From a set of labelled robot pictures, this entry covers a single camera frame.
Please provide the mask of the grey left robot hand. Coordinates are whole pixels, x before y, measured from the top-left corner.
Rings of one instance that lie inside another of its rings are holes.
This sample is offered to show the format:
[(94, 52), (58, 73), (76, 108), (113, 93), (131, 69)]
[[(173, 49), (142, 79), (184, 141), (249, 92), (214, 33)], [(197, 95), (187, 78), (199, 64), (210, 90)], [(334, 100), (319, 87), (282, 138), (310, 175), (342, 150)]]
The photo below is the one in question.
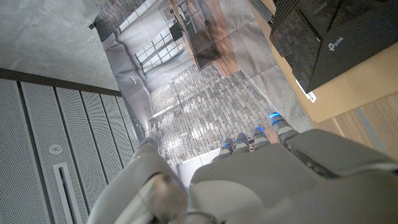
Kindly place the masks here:
[(262, 128), (225, 139), (185, 187), (145, 138), (105, 188), (89, 223), (396, 223), (397, 161), (339, 135), (296, 131), (270, 115)]

